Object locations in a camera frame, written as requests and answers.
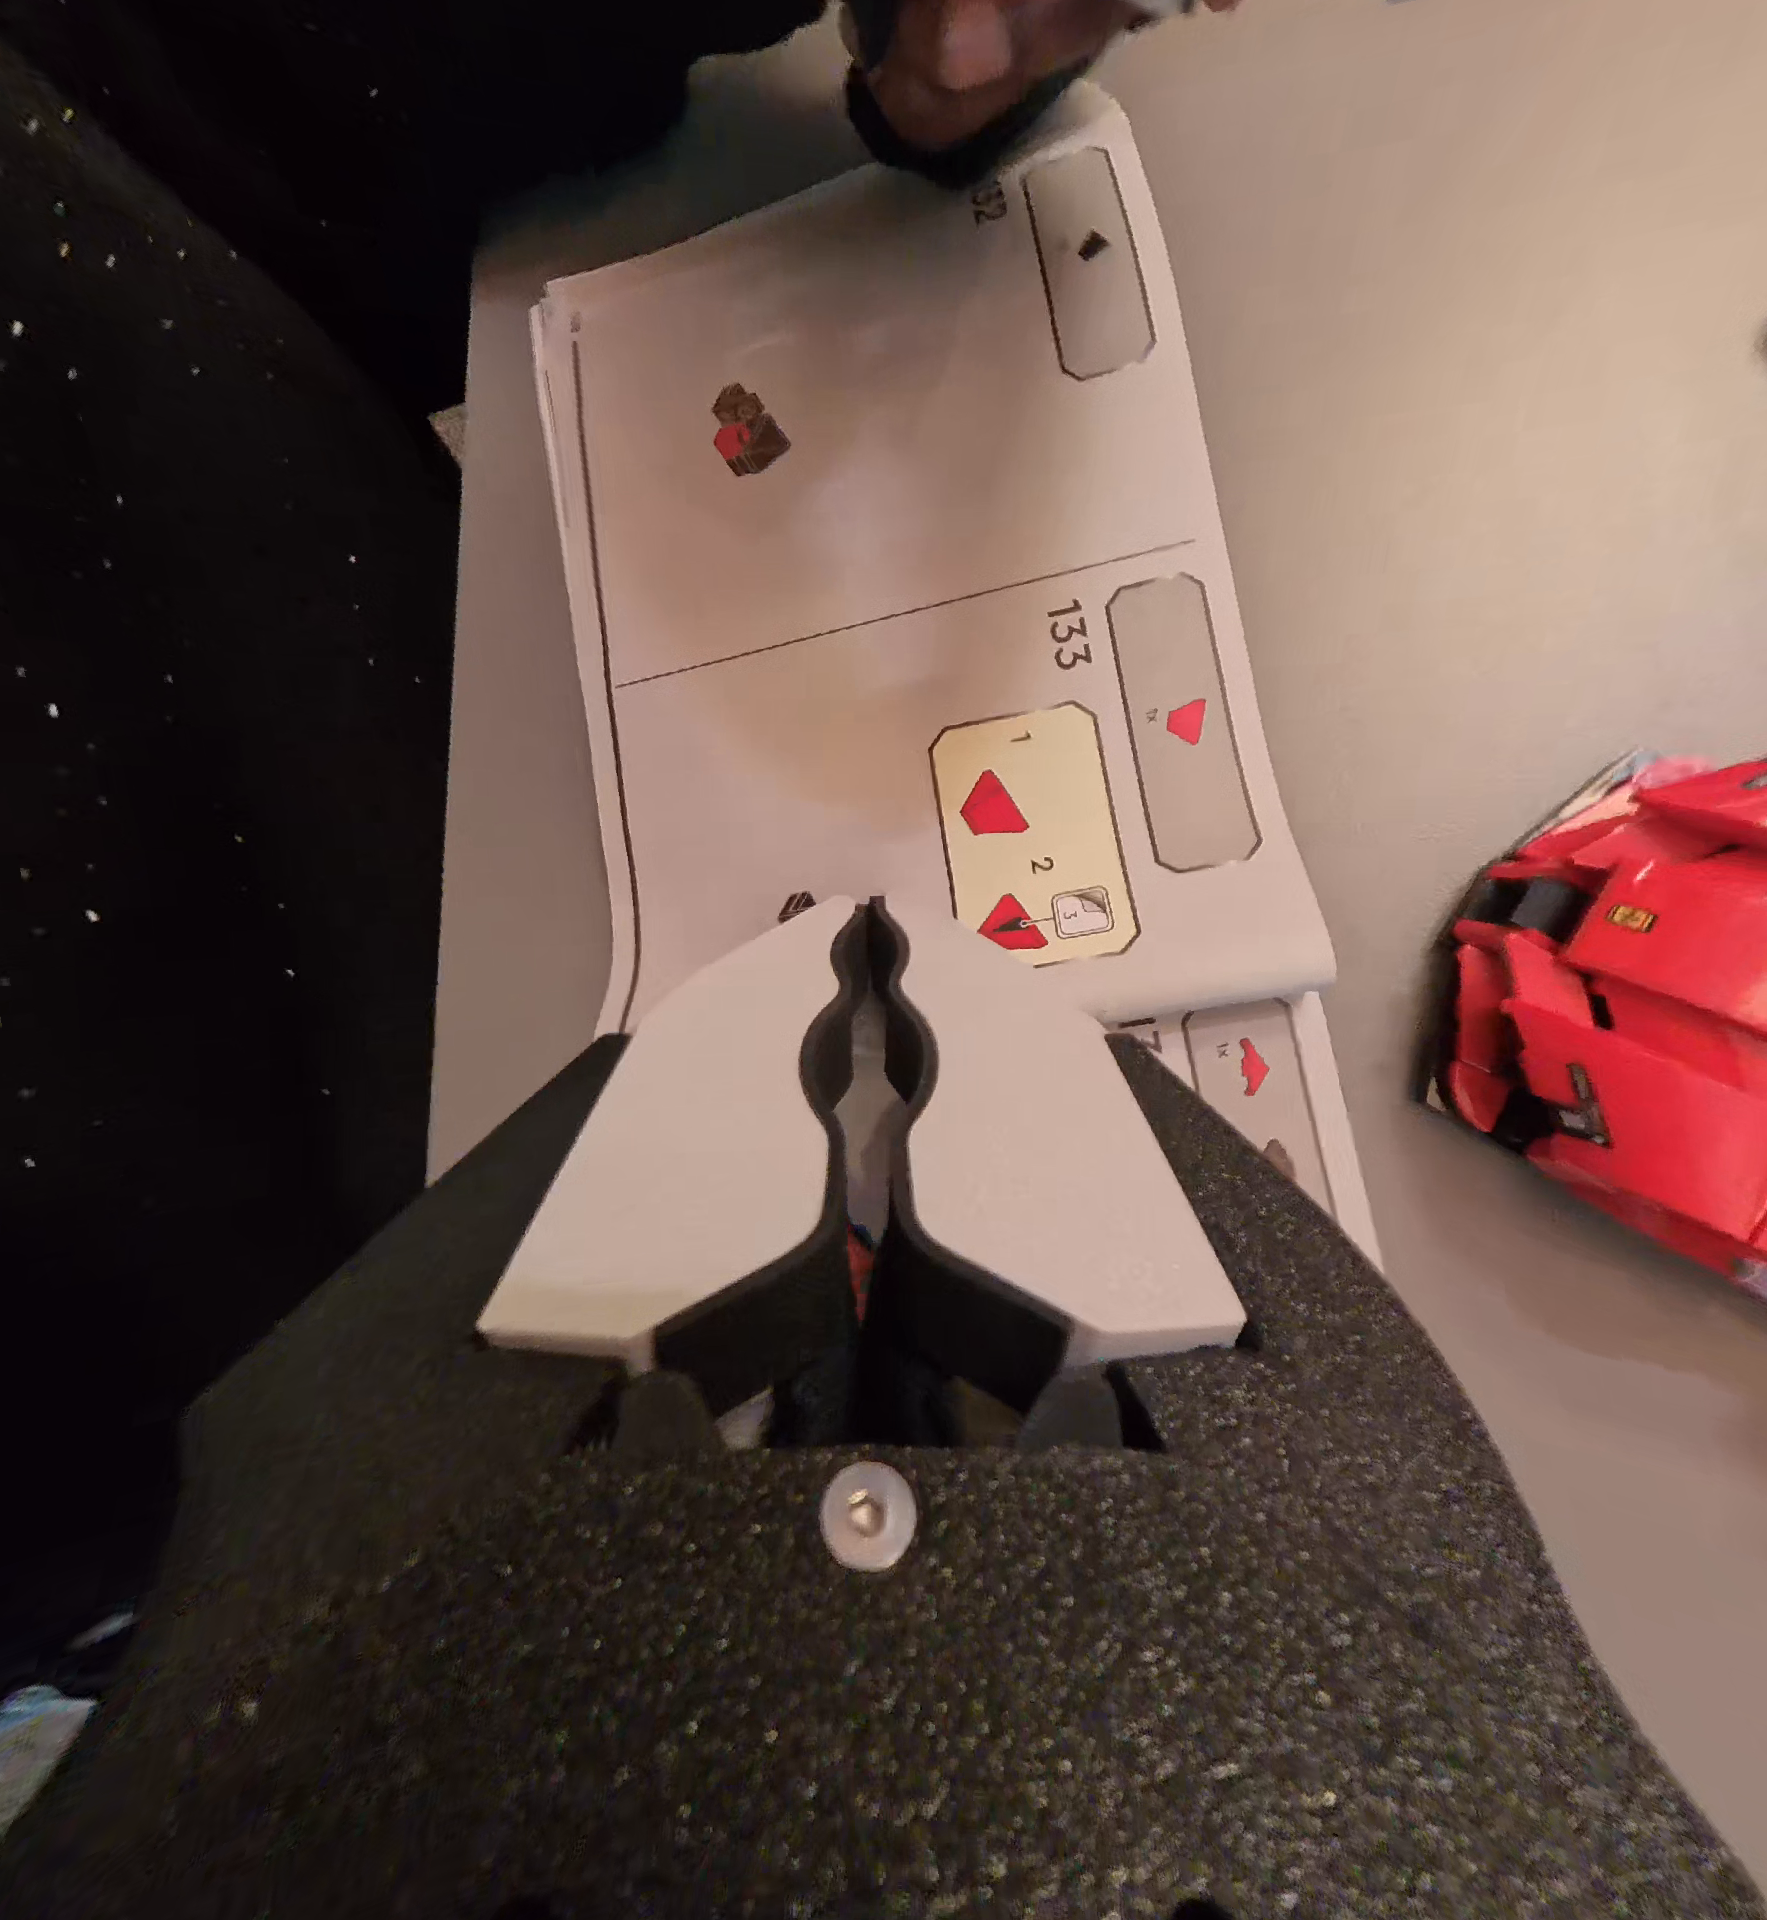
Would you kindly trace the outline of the red lego car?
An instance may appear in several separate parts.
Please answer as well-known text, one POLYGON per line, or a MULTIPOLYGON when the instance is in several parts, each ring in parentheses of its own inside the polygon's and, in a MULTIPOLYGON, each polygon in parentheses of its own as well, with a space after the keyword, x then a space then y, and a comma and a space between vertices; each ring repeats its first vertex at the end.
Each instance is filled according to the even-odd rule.
POLYGON ((1620 756, 1480 867, 1410 1091, 1767 1306, 1767 756, 1620 756))

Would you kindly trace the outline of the person's left hand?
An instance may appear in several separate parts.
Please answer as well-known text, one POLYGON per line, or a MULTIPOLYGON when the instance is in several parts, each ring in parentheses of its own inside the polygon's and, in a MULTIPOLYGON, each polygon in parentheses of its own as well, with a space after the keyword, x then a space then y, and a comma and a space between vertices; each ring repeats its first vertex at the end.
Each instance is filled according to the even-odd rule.
POLYGON ((908 3, 888 47, 859 70, 886 126, 933 152, 1096 60, 1113 25, 1102 3, 908 3))

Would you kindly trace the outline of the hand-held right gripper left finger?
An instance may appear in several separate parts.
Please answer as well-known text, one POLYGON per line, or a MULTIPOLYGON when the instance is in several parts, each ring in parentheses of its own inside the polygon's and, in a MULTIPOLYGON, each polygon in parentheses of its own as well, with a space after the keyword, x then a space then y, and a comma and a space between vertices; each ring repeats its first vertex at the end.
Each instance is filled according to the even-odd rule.
POLYGON ((847 1152, 868 909, 814 904, 709 963, 610 1064, 479 1320, 493 1348, 794 1378, 855 1324, 847 1152))

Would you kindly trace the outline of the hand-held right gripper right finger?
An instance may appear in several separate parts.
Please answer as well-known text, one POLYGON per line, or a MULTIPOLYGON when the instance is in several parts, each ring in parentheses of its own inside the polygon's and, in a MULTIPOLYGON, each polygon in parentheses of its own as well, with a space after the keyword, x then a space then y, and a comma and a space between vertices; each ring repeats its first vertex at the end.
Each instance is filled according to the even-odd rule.
POLYGON ((1103 1026, 950 919, 868 916, 903 1104, 868 1332, 959 1378, 1231 1348, 1246 1308, 1103 1026))

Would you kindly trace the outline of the lego instruction booklet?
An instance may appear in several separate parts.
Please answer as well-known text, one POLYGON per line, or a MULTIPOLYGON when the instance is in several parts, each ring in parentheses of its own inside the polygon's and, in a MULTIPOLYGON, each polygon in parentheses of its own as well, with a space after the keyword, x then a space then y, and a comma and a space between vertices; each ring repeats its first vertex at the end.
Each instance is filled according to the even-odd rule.
POLYGON ((1174 274, 1074 83, 531 311, 632 1026, 799 896, 950 914, 1381 1261, 1174 274))

